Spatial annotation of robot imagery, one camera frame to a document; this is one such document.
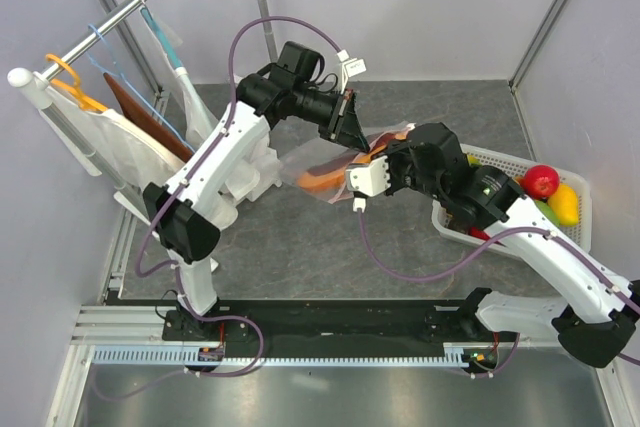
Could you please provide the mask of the clear pink-dotted zip bag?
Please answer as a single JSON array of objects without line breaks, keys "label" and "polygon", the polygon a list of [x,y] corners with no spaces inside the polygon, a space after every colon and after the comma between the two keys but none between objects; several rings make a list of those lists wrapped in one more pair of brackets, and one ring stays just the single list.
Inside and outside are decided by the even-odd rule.
[{"label": "clear pink-dotted zip bag", "polygon": [[415,127],[415,123],[407,121],[365,127],[365,140],[371,148],[368,154],[320,138],[312,139],[281,158],[280,177],[287,185],[317,200],[329,204],[347,200],[352,194],[346,187],[346,168],[352,163],[369,163],[390,141],[404,140]]}]

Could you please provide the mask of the orange carrot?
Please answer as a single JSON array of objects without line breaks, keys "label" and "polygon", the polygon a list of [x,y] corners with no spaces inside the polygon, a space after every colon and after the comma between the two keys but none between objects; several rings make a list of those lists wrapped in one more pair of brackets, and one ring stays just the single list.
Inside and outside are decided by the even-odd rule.
[{"label": "orange carrot", "polygon": [[337,189],[345,182],[346,168],[350,164],[368,164],[384,148],[385,144],[380,144],[366,154],[345,151],[330,161],[304,170],[302,174],[297,176],[295,185],[308,192]]}]

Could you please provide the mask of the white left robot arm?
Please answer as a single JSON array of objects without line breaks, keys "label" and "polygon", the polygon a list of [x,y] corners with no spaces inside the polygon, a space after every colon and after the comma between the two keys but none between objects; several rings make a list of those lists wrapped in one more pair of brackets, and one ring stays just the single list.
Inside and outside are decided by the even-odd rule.
[{"label": "white left robot arm", "polygon": [[296,117],[316,125],[326,141],[362,153],[370,149],[355,113],[356,95],[347,86],[366,65],[346,51],[337,57],[338,84],[324,92],[312,78],[323,68],[323,56],[286,42],[276,62],[239,82],[222,120],[186,165],[164,185],[151,183],[143,191],[151,228],[174,262],[181,301],[191,308],[185,329],[198,340],[211,339],[220,325],[211,310],[218,296],[209,262],[221,236],[212,219],[215,198],[253,146],[280,121]]}]

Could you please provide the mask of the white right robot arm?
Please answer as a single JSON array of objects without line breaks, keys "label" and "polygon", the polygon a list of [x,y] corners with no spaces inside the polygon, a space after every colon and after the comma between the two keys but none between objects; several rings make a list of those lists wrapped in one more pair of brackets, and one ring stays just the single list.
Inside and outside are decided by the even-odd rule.
[{"label": "white right robot arm", "polygon": [[636,332],[639,284],[580,248],[498,167],[469,161],[442,123],[423,124],[392,140],[376,157],[386,195],[407,188],[437,200],[455,217],[485,232],[528,264],[555,298],[479,290],[458,315],[467,339],[491,331],[554,338],[575,359],[596,368],[618,357]]}]

